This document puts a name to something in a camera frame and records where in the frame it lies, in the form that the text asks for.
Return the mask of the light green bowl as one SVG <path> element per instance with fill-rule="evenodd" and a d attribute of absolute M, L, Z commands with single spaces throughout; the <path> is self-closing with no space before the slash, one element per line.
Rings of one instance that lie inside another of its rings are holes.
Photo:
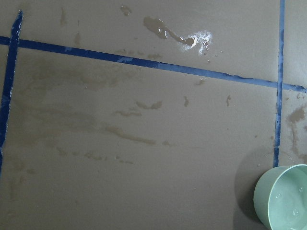
<path fill-rule="evenodd" d="M 274 167 L 258 180 L 253 196 L 255 212 L 269 230 L 307 228 L 307 166 Z"/>

